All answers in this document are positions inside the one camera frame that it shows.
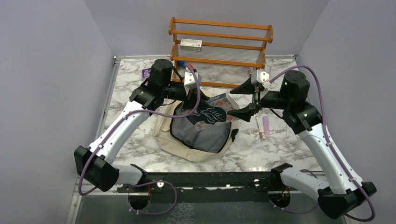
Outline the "Little Women book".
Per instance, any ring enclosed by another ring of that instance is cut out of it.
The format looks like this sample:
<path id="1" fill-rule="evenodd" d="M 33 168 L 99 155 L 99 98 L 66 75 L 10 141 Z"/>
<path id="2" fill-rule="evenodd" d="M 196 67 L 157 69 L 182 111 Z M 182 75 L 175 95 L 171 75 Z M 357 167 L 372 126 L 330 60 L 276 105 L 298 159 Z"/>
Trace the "Little Women book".
<path id="1" fill-rule="evenodd" d="M 230 110 L 240 109 L 240 106 L 228 93 L 213 96 L 205 102 L 209 105 L 208 107 L 199 107 L 194 113 L 186 117 L 197 130 L 219 126 L 238 119 L 227 114 Z"/>

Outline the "cream canvas backpack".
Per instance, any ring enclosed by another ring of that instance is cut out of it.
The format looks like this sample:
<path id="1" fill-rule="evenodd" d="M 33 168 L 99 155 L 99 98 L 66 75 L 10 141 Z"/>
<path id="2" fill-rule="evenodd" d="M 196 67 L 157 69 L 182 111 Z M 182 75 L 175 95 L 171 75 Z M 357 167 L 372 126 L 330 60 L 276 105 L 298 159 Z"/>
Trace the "cream canvas backpack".
<path id="1" fill-rule="evenodd" d="M 209 98 L 216 96 L 201 91 Z M 202 162 L 223 154 L 239 131 L 238 120 L 197 130 L 187 118 L 157 118 L 153 136 L 161 150 L 192 162 Z"/>

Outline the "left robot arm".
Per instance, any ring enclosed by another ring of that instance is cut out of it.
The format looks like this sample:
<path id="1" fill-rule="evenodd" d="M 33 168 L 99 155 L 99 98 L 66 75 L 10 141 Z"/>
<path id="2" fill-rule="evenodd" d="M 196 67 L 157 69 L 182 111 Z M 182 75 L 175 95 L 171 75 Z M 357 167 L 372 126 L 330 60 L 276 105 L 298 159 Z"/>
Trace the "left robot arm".
<path id="1" fill-rule="evenodd" d="M 129 184 L 134 191 L 146 188 L 147 179 L 143 171 L 135 166 L 115 166 L 113 162 L 118 152 L 132 135 L 151 115 L 173 118 L 173 115 L 160 113 L 157 108 L 163 105 L 164 99 L 189 101 L 190 95 L 196 93 L 196 103 L 188 113 L 195 112 L 200 103 L 200 76 L 190 64 L 183 82 L 170 79 L 176 68 L 167 59 L 157 59 L 151 67 L 150 76 L 133 91 L 130 101 L 123 112 L 104 133 L 88 147 L 79 146 L 74 152 L 77 172 L 80 176 L 78 193 L 82 196 L 92 191 L 83 191 L 83 180 L 87 180 L 101 191 L 108 191 L 116 184 Z"/>

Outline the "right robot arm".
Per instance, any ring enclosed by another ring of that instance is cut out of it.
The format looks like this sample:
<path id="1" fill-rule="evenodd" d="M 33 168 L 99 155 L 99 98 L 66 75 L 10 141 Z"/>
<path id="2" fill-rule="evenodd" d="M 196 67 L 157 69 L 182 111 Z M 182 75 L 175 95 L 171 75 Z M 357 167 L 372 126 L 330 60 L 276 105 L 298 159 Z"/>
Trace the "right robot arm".
<path id="1" fill-rule="evenodd" d="M 301 191 L 316 200 L 331 219 L 347 216 L 349 211 L 368 202 L 377 189 L 372 182 L 363 181 L 347 163 L 328 132 L 324 112 L 307 101 L 310 83 L 305 74 L 289 69 L 281 76 L 280 90 L 272 91 L 273 80 L 268 73 L 256 70 L 243 84 L 231 90 L 232 94 L 252 95 L 252 102 L 228 114 L 248 122 L 263 108 L 282 110 L 283 121 L 310 149 L 326 180 L 316 179 L 285 163 L 271 170 L 271 187 Z"/>

